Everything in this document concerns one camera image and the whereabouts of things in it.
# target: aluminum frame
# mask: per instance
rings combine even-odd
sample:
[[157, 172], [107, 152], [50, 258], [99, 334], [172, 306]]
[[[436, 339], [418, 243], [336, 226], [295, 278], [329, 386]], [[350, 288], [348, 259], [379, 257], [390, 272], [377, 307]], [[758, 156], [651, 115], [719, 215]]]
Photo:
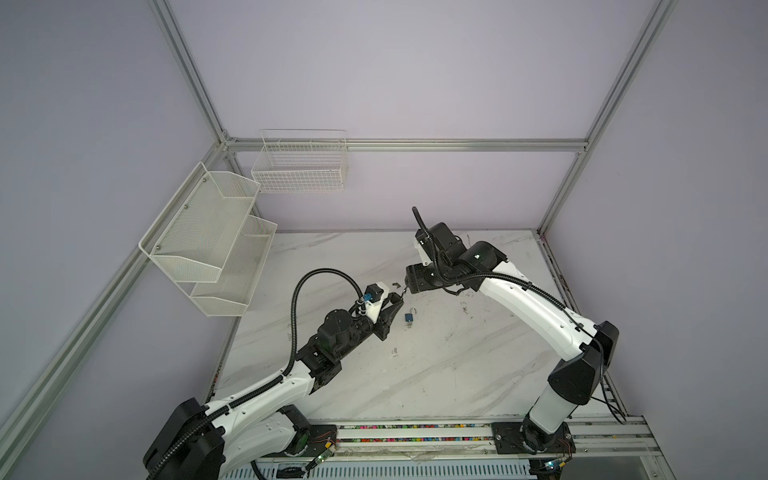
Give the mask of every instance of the aluminum frame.
[[[194, 64], [190, 49], [181, 33], [178, 21], [168, 0], [148, 0], [155, 14], [161, 31], [174, 55], [179, 68], [187, 82], [211, 134], [216, 138], [214, 145], [206, 154], [203, 162], [207, 167], [215, 165], [220, 160], [226, 160], [235, 173], [242, 174], [235, 154], [238, 151], [260, 150], [262, 144], [258, 139], [236, 139], [227, 135], [210, 99], [200, 72]], [[551, 268], [558, 289], [564, 299], [578, 311], [564, 284], [561, 273], [554, 262], [554, 257], [546, 245], [545, 234], [568, 198], [569, 193], [586, 166], [592, 151], [601, 139], [606, 127], [624, 98], [637, 70], [647, 56], [651, 45], [658, 37], [677, 0], [658, 0], [648, 16], [640, 35], [627, 56], [611, 91], [595, 119], [587, 139], [351, 139], [348, 140], [350, 151], [571, 151], [576, 152], [571, 168], [563, 180], [557, 194], [551, 202], [541, 225], [538, 228], [540, 247], [545, 253], [545, 259]], [[184, 192], [193, 186], [198, 178], [187, 179], [163, 210], [162, 216], [169, 221], [172, 213], [180, 206], [185, 198]], [[254, 214], [259, 216], [254, 206]], [[83, 362], [88, 358], [94, 345], [101, 338], [101, 333], [108, 326], [111, 317], [120, 305], [125, 295], [135, 283], [149, 259], [138, 248], [135, 248], [117, 271], [110, 283], [91, 306], [89, 311], [69, 336], [65, 344], [48, 364], [43, 374], [27, 392], [21, 403], [11, 414], [8, 421], [0, 429], [0, 480], [10, 476], [27, 448], [34, 441], [42, 426], [48, 420], [55, 406], [66, 392], [68, 385], [79, 372]], [[233, 324], [237, 328], [239, 317]], [[231, 339], [223, 349], [222, 359], [226, 358]], [[616, 401], [623, 404], [616, 396]], [[673, 478], [663, 457], [662, 462], [656, 462], [650, 468], [656, 468], [664, 473], [666, 478]]]

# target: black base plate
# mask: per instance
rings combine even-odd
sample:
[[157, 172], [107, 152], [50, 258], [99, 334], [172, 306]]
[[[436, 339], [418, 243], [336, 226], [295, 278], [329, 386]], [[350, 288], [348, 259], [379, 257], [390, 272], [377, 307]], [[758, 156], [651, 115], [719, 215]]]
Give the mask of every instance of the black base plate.
[[[497, 422], [491, 424], [491, 430], [493, 431], [493, 441], [496, 444], [496, 453], [501, 455], [508, 455], [512, 453], [527, 453], [531, 454], [523, 446], [523, 435], [520, 433], [520, 425], [522, 422]], [[567, 445], [563, 445], [560, 442], [556, 442], [552, 447], [545, 449], [542, 454], [563, 454], [568, 453], [568, 446], [571, 447], [571, 452], [576, 451], [573, 437], [571, 436], [571, 430], [568, 425], [563, 423], [560, 428], [554, 433], [555, 437], [566, 442]]]
[[[336, 442], [336, 426], [335, 425], [312, 425], [310, 427], [310, 440], [306, 444], [306, 450], [301, 453], [302, 457], [315, 458], [321, 453], [326, 451], [326, 443], [328, 439], [332, 442]], [[282, 458], [289, 457], [283, 452], [270, 453], [265, 457]]]

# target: white marble tabletop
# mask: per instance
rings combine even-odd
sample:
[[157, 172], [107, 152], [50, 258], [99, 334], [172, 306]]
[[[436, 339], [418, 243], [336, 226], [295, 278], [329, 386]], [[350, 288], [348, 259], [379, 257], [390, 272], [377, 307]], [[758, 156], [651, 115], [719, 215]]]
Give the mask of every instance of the white marble tabletop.
[[[466, 246], [490, 242], [534, 283], [560, 297], [531, 231], [455, 233]], [[403, 285], [406, 266], [419, 262], [413, 235], [278, 233], [219, 375], [216, 397], [232, 395], [285, 366], [290, 300], [304, 273], [336, 268], [363, 290], [377, 281]], [[347, 308], [354, 300], [353, 288], [340, 277], [321, 274], [308, 280], [298, 301], [299, 348], [330, 310]], [[417, 314], [409, 329], [405, 313], [412, 307]], [[296, 405], [314, 420], [524, 415], [557, 361], [533, 329], [481, 293], [407, 293], [387, 340], [369, 337], [342, 361], [342, 371], [329, 385]], [[608, 413], [593, 400], [574, 416]]]

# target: white wire basket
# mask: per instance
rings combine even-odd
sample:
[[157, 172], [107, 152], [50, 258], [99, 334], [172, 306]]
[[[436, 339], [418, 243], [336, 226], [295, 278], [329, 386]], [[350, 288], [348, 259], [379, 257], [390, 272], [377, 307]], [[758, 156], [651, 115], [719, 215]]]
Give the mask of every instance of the white wire basket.
[[251, 215], [258, 182], [203, 164], [200, 179], [163, 228], [161, 214], [139, 248], [207, 316], [242, 316], [248, 309], [277, 225]]
[[347, 172], [343, 130], [262, 130], [264, 146], [251, 175], [265, 194], [344, 190]]

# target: white mesh basket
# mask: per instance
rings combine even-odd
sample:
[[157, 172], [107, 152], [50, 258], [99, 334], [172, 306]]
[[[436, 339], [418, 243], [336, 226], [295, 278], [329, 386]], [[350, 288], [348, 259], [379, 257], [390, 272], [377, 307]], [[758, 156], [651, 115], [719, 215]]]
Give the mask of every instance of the white mesh basket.
[[262, 130], [264, 146], [251, 174], [265, 194], [344, 190], [346, 132]]
[[[169, 207], [177, 208], [163, 229], [161, 214], [139, 248], [207, 316], [242, 316], [250, 304], [277, 225], [250, 215], [259, 184], [203, 164], [187, 178]], [[181, 195], [190, 191], [184, 202]]]

